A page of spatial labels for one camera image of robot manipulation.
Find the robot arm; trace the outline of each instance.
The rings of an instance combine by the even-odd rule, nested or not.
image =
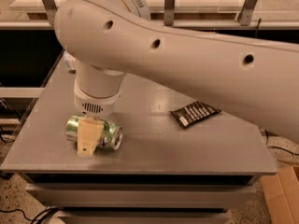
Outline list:
[[[91,67],[86,80],[92,70],[118,71],[118,84],[125,73],[136,74],[299,142],[298,46],[159,26],[146,20],[147,8],[144,0],[68,0],[55,32],[82,67]],[[110,89],[114,81],[98,80],[97,87]]]

